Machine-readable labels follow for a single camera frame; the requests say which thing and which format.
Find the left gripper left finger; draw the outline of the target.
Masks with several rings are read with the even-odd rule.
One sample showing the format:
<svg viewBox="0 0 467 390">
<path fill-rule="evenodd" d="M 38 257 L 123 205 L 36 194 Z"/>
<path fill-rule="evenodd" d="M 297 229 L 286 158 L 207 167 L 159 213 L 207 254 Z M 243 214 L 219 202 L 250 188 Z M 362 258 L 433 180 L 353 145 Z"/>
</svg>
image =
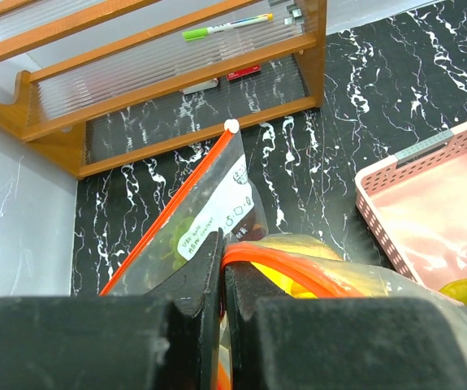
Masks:
<svg viewBox="0 0 467 390">
<path fill-rule="evenodd" d="M 221 389 L 223 233 L 148 293 L 0 297 L 0 389 Z"/>
</svg>

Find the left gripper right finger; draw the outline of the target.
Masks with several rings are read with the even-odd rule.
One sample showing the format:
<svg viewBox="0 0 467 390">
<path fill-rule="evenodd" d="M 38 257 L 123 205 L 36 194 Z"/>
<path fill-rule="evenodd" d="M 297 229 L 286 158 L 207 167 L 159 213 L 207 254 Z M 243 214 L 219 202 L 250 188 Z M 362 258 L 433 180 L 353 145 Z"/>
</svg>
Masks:
<svg viewBox="0 0 467 390">
<path fill-rule="evenodd" d="M 296 299 L 224 272 L 235 389 L 467 389 L 467 314 L 422 290 Z"/>
</svg>

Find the clear zip bag orange zipper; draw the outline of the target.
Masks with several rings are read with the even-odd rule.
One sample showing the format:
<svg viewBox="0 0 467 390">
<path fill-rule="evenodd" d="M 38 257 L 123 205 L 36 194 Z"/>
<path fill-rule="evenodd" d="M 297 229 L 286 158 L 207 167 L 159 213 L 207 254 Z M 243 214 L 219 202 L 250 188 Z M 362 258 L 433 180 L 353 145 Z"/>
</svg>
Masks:
<svg viewBox="0 0 467 390">
<path fill-rule="evenodd" d="M 209 234 L 258 241 L 268 233 L 262 200 L 249 179 L 240 123 L 228 119 L 210 152 L 184 181 L 103 288 L 139 295 L 197 256 Z"/>
</svg>

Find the pink plastic basket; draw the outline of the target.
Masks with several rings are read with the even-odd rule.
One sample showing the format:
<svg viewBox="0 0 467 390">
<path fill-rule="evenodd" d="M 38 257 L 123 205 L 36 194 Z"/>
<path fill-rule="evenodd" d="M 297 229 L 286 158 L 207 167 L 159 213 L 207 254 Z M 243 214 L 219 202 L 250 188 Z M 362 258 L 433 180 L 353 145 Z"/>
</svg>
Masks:
<svg viewBox="0 0 467 390">
<path fill-rule="evenodd" d="M 396 271 L 433 289 L 467 279 L 467 122 L 360 169 L 355 184 Z"/>
</svg>

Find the small white box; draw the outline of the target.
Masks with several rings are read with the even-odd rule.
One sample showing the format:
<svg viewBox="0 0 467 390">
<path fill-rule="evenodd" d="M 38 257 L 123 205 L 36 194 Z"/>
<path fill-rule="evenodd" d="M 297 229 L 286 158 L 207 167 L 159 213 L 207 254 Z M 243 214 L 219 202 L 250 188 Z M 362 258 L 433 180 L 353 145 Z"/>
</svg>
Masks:
<svg viewBox="0 0 467 390">
<path fill-rule="evenodd" d="M 181 89 L 180 92 L 184 95 L 188 95 L 191 93 L 197 93 L 200 91 L 204 91 L 207 89 L 213 89 L 216 88 L 219 84 L 219 79 L 218 78 L 213 78 L 211 80 L 203 81 L 201 83 L 195 84 L 188 86 L 184 89 Z"/>
</svg>

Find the wooden shelf rack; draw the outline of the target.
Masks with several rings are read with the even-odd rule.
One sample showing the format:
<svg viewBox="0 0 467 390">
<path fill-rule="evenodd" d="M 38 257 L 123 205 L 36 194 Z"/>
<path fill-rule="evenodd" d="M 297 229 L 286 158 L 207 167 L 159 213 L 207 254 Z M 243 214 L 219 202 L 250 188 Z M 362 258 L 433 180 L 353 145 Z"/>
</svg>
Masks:
<svg viewBox="0 0 467 390">
<path fill-rule="evenodd" d="M 0 130 L 46 156 L 77 178 L 219 135 L 215 120 L 202 130 L 167 134 L 133 151 L 100 161 L 87 148 L 94 121 L 138 104 L 181 93 L 257 64 L 291 57 L 305 94 L 256 113 L 238 115 L 242 127 L 322 105 L 327 4 L 297 1 L 302 25 L 267 21 L 185 41 L 182 32 L 272 13 L 268 1 L 221 1 L 149 27 L 38 71 L 21 71 L 9 103 L 0 102 Z"/>
</svg>

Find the small red box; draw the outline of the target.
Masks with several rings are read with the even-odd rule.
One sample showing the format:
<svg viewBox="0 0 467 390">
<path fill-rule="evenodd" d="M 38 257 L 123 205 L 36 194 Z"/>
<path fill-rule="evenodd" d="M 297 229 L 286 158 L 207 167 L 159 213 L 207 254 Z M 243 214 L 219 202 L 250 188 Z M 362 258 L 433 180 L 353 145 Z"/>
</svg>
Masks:
<svg viewBox="0 0 467 390">
<path fill-rule="evenodd" d="M 255 73 L 259 72 L 261 69 L 262 69 L 262 67 L 261 67 L 260 64 L 253 65 L 251 67 L 246 67 L 246 68 L 234 71 L 234 72 L 230 72 L 230 73 L 228 73 L 226 75 L 226 78 L 227 78 L 228 81 L 237 80 L 237 79 L 239 79 L 241 77 L 255 74 Z"/>
</svg>

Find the green marker pen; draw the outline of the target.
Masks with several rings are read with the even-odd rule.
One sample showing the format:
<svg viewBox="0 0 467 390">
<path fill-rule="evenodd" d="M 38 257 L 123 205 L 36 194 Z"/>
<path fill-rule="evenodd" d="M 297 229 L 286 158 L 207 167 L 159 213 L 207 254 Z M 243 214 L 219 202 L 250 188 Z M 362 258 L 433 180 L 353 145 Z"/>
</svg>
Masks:
<svg viewBox="0 0 467 390">
<path fill-rule="evenodd" d="M 267 21 L 271 21 L 274 18 L 272 13 L 257 15 L 245 19 L 240 19 L 233 22 L 228 22 L 225 24 L 218 24 L 215 26 L 210 26 L 206 28 L 197 28 L 193 30 L 188 30 L 182 32 L 182 37 L 185 41 L 195 41 L 198 39 L 202 39 L 208 37 L 209 35 L 215 33 L 222 33 L 226 31 L 230 31 L 233 29 L 248 27 L 255 24 L 265 23 Z"/>
</svg>

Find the small grey clip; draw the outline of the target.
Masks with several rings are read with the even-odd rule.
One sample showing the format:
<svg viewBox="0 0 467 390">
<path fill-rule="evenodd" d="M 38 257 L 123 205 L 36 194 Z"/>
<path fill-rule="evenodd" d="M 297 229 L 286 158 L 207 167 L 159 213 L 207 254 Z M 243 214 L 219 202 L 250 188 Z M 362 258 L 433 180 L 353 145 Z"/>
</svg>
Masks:
<svg viewBox="0 0 467 390">
<path fill-rule="evenodd" d="M 274 21 L 283 25 L 302 25 L 305 23 L 304 15 L 297 1 L 269 0 L 271 12 L 274 14 Z"/>
</svg>

